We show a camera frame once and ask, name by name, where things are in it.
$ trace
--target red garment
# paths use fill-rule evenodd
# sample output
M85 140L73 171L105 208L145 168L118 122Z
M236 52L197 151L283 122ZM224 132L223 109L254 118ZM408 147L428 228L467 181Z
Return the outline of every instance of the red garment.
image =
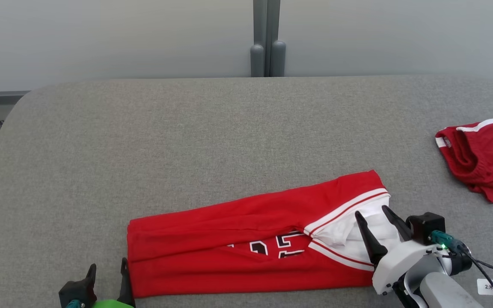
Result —
M388 204L389 194L372 170L131 220L134 296L371 285L374 268L354 232L353 214L360 210L371 228L382 227L376 233L383 242L398 242L395 229L383 231L387 225L373 219Z
M452 174L493 203L493 119L447 127L436 140Z

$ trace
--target gray fabric surface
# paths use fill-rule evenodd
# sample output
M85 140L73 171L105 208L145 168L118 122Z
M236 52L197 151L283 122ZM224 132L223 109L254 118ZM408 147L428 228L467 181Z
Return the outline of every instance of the gray fabric surface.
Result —
M493 264L493 205L434 135L493 118L493 81L462 76L109 80L24 96L0 133L0 307L56 307L98 265L116 298L130 219L375 169L401 216L432 211ZM456 280L477 300L477 270ZM160 296L143 307L397 307L372 288Z

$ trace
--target white trim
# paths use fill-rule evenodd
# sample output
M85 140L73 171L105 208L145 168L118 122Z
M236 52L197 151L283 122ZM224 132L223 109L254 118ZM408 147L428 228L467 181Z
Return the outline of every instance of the white trim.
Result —
M372 197L373 195L377 195L379 193L386 193L386 194L378 195L377 198L379 198L379 197L390 197L389 193L387 193L387 190L384 189L384 188L378 188L378 189L374 189L374 190L371 190L371 191L367 191L365 193L362 193L362 194L358 195L357 197L355 197L355 198L347 201L346 203L344 203L342 205L339 205L332 212L328 213L327 215L324 215L323 217L321 217L316 222L312 222L311 224L307 225L304 228L303 232L305 234L309 235L311 232L313 232L313 230L315 230L319 226L321 226L323 224L326 224L327 222L330 222L337 215L340 215L341 213L343 213L351 205L354 205L355 203L357 203L359 201L362 201L364 199L367 199L367 198ZM364 204L366 204L366 203L368 203L370 201L373 201L373 199L367 199L363 203L360 203L360 204L356 205L354 208L357 208L357 206L362 206L362 205L364 205Z
M372 267L370 265L361 264L361 263L350 261L348 259L344 259L344 258L342 258L336 254L331 253L330 251L324 249L323 247L321 247L321 246L319 246L313 242L309 243L309 245L307 247L309 247L313 250L316 250L319 253L329 257L330 259L333 259L334 261L337 261L343 265L346 265L347 267L352 267L354 269L359 269L359 270L363 270L363 271L371 271L371 272L374 271L374 267Z
M456 130L463 131L465 133L467 133L468 131L477 132L477 131L481 130L481 128L483 128L483 127L485 127L487 125L490 125L490 124L493 124L493 119L488 119L488 120L482 121L481 123L479 123L475 127L462 127L462 126L459 126L459 127L456 127Z
M446 143L444 142L444 138L442 137L435 138L435 141L437 142L437 146L439 148L444 148L446 146Z

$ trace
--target white label tag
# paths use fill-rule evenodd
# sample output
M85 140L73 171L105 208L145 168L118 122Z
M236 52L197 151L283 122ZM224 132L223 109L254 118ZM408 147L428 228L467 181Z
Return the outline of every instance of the white label tag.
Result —
M479 294L482 296L493 296L493 287L488 280L484 278L477 279L477 287L479 289Z

